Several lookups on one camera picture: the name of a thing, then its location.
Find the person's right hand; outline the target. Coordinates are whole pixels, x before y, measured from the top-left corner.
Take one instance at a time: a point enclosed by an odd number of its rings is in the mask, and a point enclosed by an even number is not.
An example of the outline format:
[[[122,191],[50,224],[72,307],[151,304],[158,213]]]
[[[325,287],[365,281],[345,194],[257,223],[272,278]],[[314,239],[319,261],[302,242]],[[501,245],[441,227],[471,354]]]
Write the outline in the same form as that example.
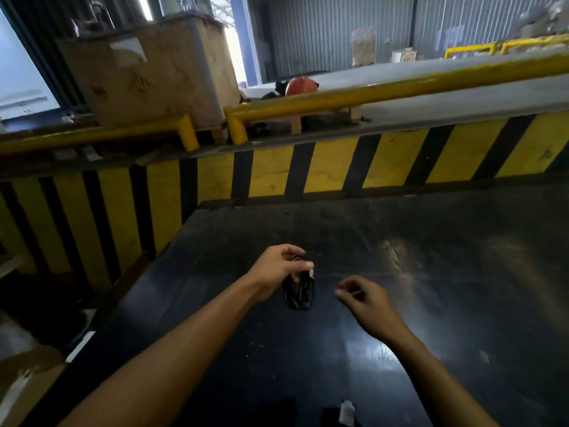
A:
[[[346,307],[359,325],[372,337],[387,345],[404,341],[411,331],[390,304],[387,291],[379,284],[360,275],[342,280],[338,289],[350,293],[359,291],[361,307]]]

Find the person's left hand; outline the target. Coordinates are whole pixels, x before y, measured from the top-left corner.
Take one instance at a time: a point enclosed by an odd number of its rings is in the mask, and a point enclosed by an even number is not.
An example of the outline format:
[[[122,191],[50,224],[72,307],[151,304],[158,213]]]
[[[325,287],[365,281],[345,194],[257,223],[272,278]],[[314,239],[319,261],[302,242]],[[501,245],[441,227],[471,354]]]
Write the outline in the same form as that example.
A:
[[[269,246],[243,278],[253,288],[254,300],[266,301],[288,277],[298,281],[301,273],[286,274],[285,261],[305,260],[305,254],[302,248],[288,243]]]

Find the person's left forearm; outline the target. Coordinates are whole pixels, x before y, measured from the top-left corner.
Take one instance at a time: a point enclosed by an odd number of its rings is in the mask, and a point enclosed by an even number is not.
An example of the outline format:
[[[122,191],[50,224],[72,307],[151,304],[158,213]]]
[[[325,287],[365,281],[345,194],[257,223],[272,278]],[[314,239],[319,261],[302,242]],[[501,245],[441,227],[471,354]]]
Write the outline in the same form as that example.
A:
[[[245,314],[260,284],[244,276],[107,378],[58,427],[165,427]]]

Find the person's right forearm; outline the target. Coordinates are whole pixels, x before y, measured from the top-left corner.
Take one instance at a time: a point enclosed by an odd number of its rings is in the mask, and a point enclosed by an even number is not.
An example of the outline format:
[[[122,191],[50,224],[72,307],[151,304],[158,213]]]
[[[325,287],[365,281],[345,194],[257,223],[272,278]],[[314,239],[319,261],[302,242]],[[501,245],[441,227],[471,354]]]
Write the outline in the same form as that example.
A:
[[[402,364],[435,427],[500,427],[409,329],[383,342]]]

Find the yellow black striped barrier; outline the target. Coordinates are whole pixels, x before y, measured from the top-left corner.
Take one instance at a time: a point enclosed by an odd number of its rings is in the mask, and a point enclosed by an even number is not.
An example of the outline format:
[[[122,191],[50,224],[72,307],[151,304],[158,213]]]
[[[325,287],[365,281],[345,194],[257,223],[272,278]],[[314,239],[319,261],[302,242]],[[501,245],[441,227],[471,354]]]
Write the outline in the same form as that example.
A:
[[[72,298],[160,254],[196,209],[569,178],[569,109],[315,142],[0,176],[0,256]]]

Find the orange hard hat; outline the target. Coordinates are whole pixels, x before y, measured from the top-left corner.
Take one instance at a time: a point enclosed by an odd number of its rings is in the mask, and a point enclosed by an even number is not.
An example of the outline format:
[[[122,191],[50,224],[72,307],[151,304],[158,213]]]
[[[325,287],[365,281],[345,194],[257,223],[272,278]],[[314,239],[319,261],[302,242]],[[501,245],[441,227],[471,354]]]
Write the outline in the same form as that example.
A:
[[[307,76],[295,77],[288,81],[285,90],[286,97],[295,95],[315,93],[319,89],[319,83]]]

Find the wrapped pallet stack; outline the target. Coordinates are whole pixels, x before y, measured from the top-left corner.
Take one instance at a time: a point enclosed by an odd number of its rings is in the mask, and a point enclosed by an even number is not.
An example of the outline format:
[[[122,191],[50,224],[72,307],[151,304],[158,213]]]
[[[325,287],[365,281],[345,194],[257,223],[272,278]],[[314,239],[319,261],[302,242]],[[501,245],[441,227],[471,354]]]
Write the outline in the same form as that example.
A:
[[[352,31],[352,68],[375,64],[377,52],[376,40],[376,32],[373,26]]]

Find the large wooden crate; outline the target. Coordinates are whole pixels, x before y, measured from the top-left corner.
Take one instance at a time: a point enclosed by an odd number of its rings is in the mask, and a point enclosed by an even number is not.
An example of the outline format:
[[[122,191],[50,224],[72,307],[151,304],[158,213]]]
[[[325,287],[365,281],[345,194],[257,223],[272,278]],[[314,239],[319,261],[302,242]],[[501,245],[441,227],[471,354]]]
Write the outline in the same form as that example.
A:
[[[224,24],[197,11],[57,45],[102,127],[183,115],[220,125],[241,100]]]

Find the distant yellow railing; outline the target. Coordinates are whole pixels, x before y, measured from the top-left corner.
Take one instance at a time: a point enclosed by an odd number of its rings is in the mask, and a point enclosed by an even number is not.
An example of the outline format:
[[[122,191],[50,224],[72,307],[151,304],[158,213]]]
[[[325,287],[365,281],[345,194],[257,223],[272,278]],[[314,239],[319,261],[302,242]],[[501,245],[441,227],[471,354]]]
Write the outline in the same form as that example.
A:
[[[516,48],[537,48],[544,49],[547,47],[559,47],[565,46],[569,47],[569,33],[551,35],[551,36],[541,36],[532,37],[528,39],[513,39],[506,40],[504,42],[488,42],[483,44],[474,44],[460,47],[452,47],[445,51],[444,60],[452,59],[458,54],[463,54],[467,52],[482,52],[487,53],[488,56],[507,55],[511,49]]]

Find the brown cardboard sheet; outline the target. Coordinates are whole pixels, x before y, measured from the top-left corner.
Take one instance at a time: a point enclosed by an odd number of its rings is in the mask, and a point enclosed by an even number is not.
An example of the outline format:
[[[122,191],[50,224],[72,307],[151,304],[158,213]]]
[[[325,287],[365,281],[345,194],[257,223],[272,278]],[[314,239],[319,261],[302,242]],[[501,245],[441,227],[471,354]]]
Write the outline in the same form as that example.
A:
[[[0,360],[0,427],[19,427],[66,366],[48,345]]]

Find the long yellow guard rail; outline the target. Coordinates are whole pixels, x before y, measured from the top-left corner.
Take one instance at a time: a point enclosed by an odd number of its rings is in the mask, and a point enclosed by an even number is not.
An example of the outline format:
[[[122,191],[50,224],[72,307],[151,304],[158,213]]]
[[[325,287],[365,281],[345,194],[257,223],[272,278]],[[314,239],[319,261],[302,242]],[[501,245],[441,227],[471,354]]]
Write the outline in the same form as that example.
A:
[[[569,74],[569,53],[554,53],[478,65],[455,71],[432,73],[383,84],[351,86],[341,89],[242,103],[224,108],[231,139],[235,145],[248,141],[246,122],[257,122],[289,115],[337,110],[370,103],[413,98]]]

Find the short yellow guard rail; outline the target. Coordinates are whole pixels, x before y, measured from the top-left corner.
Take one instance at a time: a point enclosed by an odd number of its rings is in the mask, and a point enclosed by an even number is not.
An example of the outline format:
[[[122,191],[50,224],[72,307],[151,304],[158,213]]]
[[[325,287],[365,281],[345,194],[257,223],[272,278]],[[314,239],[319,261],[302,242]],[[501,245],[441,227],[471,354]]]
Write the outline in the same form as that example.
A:
[[[70,149],[95,143],[172,133],[177,133],[180,137],[185,151],[195,151],[200,148],[191,118],[189,115],[184,115],[170,120],[145,122],[117,128],[84,128],[42,136],[8,139],[0,141],[0,157],[35,151]]]

